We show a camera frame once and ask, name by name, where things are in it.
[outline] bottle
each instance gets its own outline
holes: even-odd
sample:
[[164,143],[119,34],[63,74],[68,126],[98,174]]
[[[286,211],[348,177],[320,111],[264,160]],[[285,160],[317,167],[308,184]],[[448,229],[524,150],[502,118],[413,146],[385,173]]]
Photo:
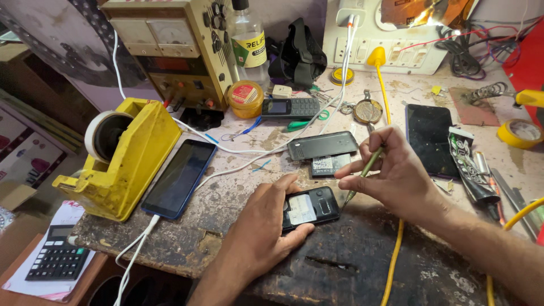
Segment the bottle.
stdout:
[[262,20],[249,9],[249,0],[232,0],[232,8],[234,16],[228,18],[227,31],[238,79],[254,81],[266,91],[270,77]]

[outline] phone battery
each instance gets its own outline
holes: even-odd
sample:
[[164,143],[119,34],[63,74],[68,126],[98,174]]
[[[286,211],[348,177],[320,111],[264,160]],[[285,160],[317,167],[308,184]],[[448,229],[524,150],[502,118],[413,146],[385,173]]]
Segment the phone battery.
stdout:
[[315,157],[312,160],[312,177],[333,176],[336,170],[350,162],[349,153]]

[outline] white tape roll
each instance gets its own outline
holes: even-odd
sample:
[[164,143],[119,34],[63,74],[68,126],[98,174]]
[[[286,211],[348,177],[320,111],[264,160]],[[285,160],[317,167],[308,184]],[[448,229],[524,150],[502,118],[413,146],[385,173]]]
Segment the white tape roll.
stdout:
[[109,161],[105,160],[98,154],[98,152],[95,149],[94,139],[96,135],[96,130],[98,129],[100,124],[104,122],[104,120],[106,120],[107,118],[111,116],[115,116],[115,115],[122,115],[122,116],[126,116],[126,117],[134,119],[134,117],[132,117],[130,114],[127,114],[127,113],[117,112],[117,111],[107,111],[107,112],[98,114],[98,116],[96,116],[91,121],[91,123],[89,123],[89,126],[87,127],[87,130],[85,131],[85,148],[87,149],[87,152],[89,153],[90,156],[92,156],[97,161],[100,161],[106,164],[109,164]]

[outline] screwdriver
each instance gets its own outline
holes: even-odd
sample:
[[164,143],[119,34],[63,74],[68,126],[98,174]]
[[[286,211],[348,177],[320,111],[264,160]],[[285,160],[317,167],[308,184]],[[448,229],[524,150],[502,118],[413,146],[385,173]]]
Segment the screwdriver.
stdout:
[[[374,162],[380,157],[380,154],[384,151],[384,144],[381,144],[381,146],[376,150],[376,152],[372,153],[372,156],[370,157],[370,160],[368,163],[364,166],[363,171],[361,172],[360,177],[367,176],[368,172],[370,171],[370,168],[372,168],[372,165]],[[342,206],[342,209],[348,204],[348,202],[353,199],[353,197],[357,194],[356,191],[350,190],[348,193],[348,197],[345,199],[344,206]]]

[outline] phone repair workbench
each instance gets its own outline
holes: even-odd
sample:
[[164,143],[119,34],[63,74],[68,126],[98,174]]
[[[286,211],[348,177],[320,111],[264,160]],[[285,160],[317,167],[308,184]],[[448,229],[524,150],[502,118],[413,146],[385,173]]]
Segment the phone repair workbench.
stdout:
[[[508,82],[500,69],[488,72],[487,82],[496,81]],[[406,129],[406,103],[447,107],[452,113],[453,124],[475,135],[473,149],[485,153],[490,168],[498,168],[511,187],[523,186],[527,200],[541,196],[539,186],[544,186],[542,167],[533,165],[542,163],[542,153],[538,152],[542,146],[533,150],[516,149],[496,137],[496,126],[464,125],[449,95],[441,97],[431,93],[434,85],[479,88],[480,83],[452,77],[445,65],[433,76],[384,74],[384,82],[394,124]],[[322,90],[331,89],[327,92],[330,95],[335,95],[340,89],[326,77],[317,80],[316,85]],[[367,88],[373,99],[383,103],[375,72],[356,71],[354,82],[346,87],[345,100],[356,102],[364,99],[363,91]],[[302,92],[296,97],[308,97],[308,94]],[[528,119],[525,110],[512,108],[509,97],[490,99],[490,104],[501,124],[513,117]],[[385,125],[384,117],[375,124],[376,128]],[[236,118],[229,109],[221,126],[206,133],[220,139],[226,133],[241,133],[254,121]],[[233,141],[220,141],[220,144],[236,150],[271,150],[293,135],[294,132],[284,132],[287,123],[286,120],[263,119],[251,132]],[[317,134],[323,125],[324,121],[316,120],[302,137]],[[334,114],[326,133],[350,131],[353,125],[355,138],[360,143],[368,137],[368,130],[364,124],[354,120],[352,114]],[[184,128],[169,158],[187,138],[201,140]],[[219,150],[203,179],[214,172],[239,167],[255,156]],[[358,158],[360,155],[357,153],[351,160]],[[163,219],[155,226],[136,263],[189,278],[200,277],[257,185],[273,182],[285,173],[298,173],[300,177],[296,183],[303,190],[331,187],[339,205],[344,203],[348,192],[338,189],[338,180],[312,178],[310,167],[309,162],[293,161],[287,151],[282,151],[263,157],[239,172],[210,179],[194,193],[178,220]],[[447,197],[452,203],[474,212],[460,181],[454,182],[453,192]],[[72,233],[77,236],[75,244],[117,256],[150,222],[151,215],[142,211],[139,205],[123,223],[85,214]],[[506,217],[511,218],[515,213],[504,197],[503,206]],[[397,217],[388,213],[376,200],[358,194],[342,211],[338,221],[316,226],[302,247],[253,282],[246,292],[284,304],[378,305],[397,229]],[[527,237],[521,225],[516,225],[514,231],[515,235]],[[129,251],[124,258],[132,257],[132,252]],[[485,280],[486,275],[437,237],[415,225],[406,224],[389,304],[486,304]]]

